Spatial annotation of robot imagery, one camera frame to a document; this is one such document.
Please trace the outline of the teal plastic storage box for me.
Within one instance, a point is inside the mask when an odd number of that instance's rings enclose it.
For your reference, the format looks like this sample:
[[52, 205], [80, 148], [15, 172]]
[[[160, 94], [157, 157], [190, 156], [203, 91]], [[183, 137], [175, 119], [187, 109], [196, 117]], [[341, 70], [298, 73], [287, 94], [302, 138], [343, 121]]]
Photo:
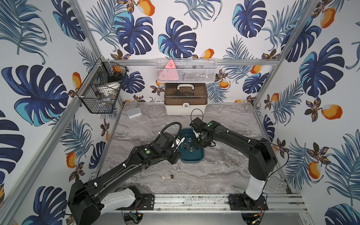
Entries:
[[[178, 150], [181, 152], [180, 160], [185, 164], [195, 164], [199, 163], [204, 159], [204, 148], [197, 149], [193, 145], [193, 140], [195, 138], [195, 134], [193, 133], [191, 128], [183, 128], [181, 130], [181, 136], [185, 137], [185, 141], [180, 145]], [[187, 149], [183, 148], [183, 144], [186, 143]]]

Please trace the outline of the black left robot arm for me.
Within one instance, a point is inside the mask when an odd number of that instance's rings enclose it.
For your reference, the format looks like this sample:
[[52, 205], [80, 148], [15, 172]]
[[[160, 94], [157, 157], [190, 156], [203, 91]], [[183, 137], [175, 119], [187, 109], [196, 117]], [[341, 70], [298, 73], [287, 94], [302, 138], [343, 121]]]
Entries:
[[182, 140], [181, 129], [180, 122], [172, 122], [166, 125], [151, 143], [135, 146], [127, 159], [112, 170], [86, 183], [76, 181], [67, 201], [76, 224], [94, 223], [105, 208], [101, 201], [132, 176], [162, 161], [175, 164], [181, 156], [178, 151]]

